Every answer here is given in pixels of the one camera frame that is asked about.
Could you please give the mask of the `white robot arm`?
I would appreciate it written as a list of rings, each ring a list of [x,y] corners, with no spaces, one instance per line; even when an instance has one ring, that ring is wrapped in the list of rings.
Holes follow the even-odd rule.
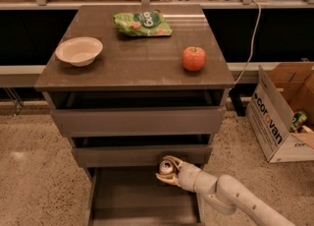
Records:
[[[296,226],[230,175],[217,178],[191,163],[166,155],[156,177],[163,183],[200,195],[223,214],[231,215],[239,208],[257,226]]]

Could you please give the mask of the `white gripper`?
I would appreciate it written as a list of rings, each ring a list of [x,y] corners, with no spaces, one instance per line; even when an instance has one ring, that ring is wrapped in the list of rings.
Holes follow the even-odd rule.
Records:
[[[193,192],[201,169],[172,155],[164,156],[163,160],[170,160],[175,164],[176,169],[179,170],[178,176],[176,174],[161,175],[157,173],[156,178],[165,184],[180,186],[186,191]]]

